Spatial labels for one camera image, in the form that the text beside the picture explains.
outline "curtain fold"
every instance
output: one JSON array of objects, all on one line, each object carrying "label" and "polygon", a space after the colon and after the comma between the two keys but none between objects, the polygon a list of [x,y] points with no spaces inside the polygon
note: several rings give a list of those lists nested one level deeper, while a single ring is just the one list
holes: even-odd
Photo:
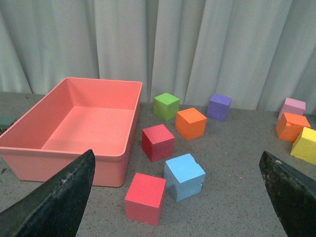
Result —
[{"label": "curtain fold", "polygon": [[48,93],[65,77],[137,80],[207,105],[316,113],[314,0],[0,1],[0,91]]}]

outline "orange cube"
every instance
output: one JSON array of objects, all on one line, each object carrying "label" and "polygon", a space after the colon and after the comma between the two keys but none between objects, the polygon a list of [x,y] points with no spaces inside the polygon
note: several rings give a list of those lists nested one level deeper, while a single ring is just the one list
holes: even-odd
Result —
[{"label": "orange cube", "polygon": [[276,125],[276,134],[280,140],[295,142],[304,127],[311,128],[305,116],[283,113]]},{"label": "orange cube", "polygon": [[195,108],[178,111],[176,130],[189,141],[203,136],[206,120],[207,118]]}]

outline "pink cube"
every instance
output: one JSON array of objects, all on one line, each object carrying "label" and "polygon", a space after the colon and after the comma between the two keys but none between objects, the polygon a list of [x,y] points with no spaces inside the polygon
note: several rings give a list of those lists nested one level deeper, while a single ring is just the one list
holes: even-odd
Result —
[{"label": "pink cube", "polygon": [[278,115],[278,120],[281,119],[283,113],[290,113],[295,115],[303,115],[306,110],[306,103],[304,101],[286,98]]},{"label": "pink cube", "polygon": [[126,216],[158,226],[165,189],[165,179],[136,173],[125,197]]},{"label": "pink cube", "polygon": [[151,162],[172,156],[174,142],[175,137],[163,124],[143,129],[142,147]]}]

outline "green cube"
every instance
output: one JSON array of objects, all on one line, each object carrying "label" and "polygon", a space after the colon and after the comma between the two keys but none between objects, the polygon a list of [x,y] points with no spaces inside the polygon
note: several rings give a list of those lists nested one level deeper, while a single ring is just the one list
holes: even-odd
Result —
[{"label": "green cube", "polygon": [[179,111],[180,99],[164,93],[154,98],[154,114],[165,121],[177,116]]}]

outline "speckled gray surface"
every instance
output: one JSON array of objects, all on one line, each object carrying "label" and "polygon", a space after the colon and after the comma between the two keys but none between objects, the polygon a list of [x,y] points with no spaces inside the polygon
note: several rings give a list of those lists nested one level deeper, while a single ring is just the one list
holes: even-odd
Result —
[{"label": "speckled gray surface", "polygon": [[[19,118],[41,97],[0,92],[0,116]],[[206,107],[194,107],[206,114]],[[308,120],[315,128],[315,116]],[[180,202],[166,191],[160,223],[155,227],[127,219],[124,197],[136,172],[163,176],[166,159],[151,163],[141,148],[142,129],[161,123],[176,137],[170,158],[191,153],[206,178],[200,194]],[[141,104],[125,184],[92,187],[77,236],[285,237],[261,177],[261,154],[267,150],[314,179],[316,166],[289,154],[291,143],[277,138],[276,124],[277,112],[230,109],[225,122],[208,118],[204,136],[186,141],[175,130],[175,118],[165,122],[152,113],[152,104]],[[39,185],[20,181],[0,158],[0,211]]]}]

